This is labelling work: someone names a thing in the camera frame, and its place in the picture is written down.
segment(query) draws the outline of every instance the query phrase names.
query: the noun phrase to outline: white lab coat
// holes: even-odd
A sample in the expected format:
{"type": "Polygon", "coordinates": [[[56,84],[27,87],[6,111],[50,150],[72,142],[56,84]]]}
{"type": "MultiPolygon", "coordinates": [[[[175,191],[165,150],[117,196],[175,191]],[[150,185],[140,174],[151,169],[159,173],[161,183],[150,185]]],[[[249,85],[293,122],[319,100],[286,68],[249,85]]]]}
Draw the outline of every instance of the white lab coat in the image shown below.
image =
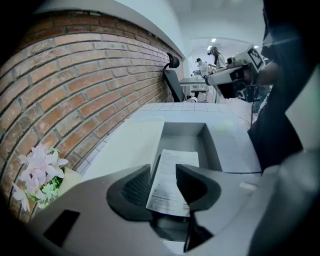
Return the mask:
{"type": "Polygon", "coordinates": [[[201,65],[199,65],[198,69],[201,72],[201,76],[208,76],[208,64],[202,61],[201,65]]]}

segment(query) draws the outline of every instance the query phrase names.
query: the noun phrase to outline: office chair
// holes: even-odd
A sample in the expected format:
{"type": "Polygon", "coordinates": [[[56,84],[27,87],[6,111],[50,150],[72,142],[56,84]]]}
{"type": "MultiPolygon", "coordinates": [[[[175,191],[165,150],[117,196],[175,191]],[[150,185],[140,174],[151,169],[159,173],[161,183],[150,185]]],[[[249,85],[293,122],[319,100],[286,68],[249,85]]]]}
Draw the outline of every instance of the office chair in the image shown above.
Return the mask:
{"type": "MultiPolygon", "coordinates": [[[[179,67],[180,61],[178,60],[177,57],[173,56],[171,53],[167,52],[166,54],[169,56],[170,62],[166,64],[162,70],[164,79],[170,88],[174,102],[184,102],[186,100],[186,96],[179,83],[176,72],[174,70],[166,69],[167,66],[169,66],[169,68],[172,68],[172,69],[179,67]]],[[[206,89],[192,90],[191,92],[194,93],[195,97],[191,97],[190,99],[186,100],[186,102],[193,102],[193,101],[198,102],[197,98],[199,93],[206,93],[207,90],[206,89]]]]}

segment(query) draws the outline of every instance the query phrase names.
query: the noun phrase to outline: paper document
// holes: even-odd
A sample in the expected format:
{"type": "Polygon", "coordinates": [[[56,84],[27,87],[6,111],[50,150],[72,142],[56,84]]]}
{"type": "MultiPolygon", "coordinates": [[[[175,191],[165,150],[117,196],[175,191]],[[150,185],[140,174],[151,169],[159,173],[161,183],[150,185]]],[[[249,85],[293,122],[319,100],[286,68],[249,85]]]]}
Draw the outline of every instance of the paper document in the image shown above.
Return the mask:
{"type": "Polygon", "coordinates": [[[198,153],[162,150],[146,208],[162,214],[189,217],[189,206],[177,187],[176,164],[199,167],[198,153]]]}

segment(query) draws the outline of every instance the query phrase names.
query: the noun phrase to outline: black chair backrest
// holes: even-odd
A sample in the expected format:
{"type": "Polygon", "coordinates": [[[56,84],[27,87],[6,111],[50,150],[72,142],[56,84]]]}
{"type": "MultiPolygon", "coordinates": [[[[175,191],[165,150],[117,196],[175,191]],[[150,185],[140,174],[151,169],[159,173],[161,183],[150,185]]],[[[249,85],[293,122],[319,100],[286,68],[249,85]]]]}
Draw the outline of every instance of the black chair backrest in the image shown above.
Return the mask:
{"type": "Polygon", "coordinates": [[[180,65],[180,61],[177,57],[173,56],[171,53],[167,52],[167,55],[170,58],[170,62],[164,66],[162,72],[164,76],[164,80],[168,84],[174,102],[183,102],[185,100],[185,94],[184,91],[182,90],[182,87],[180,86],[178,76],[174,70],[167,70],[167,66],[169,68],[177,68],[180,65]]]}

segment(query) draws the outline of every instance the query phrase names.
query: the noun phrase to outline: brick wall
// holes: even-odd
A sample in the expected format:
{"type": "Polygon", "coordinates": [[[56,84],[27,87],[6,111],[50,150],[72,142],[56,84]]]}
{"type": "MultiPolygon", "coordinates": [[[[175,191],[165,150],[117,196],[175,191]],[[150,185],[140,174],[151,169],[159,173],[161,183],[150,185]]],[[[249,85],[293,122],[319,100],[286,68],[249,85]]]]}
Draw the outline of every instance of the brick wall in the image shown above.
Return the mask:
{"type": "MultiPolygon", "coordinates": [[[[65,11],[35,17],[0,69],[0,185],[17,218],[31,216],[12,198],[22,170],[18,155],[49,143],[75,170],[140,106],[171,101],[162,78],[167,52],[181,60],[160,39],[112,16],[65,11]]],[[[182,63],[175,70],[182,78],[182,63]]]]}

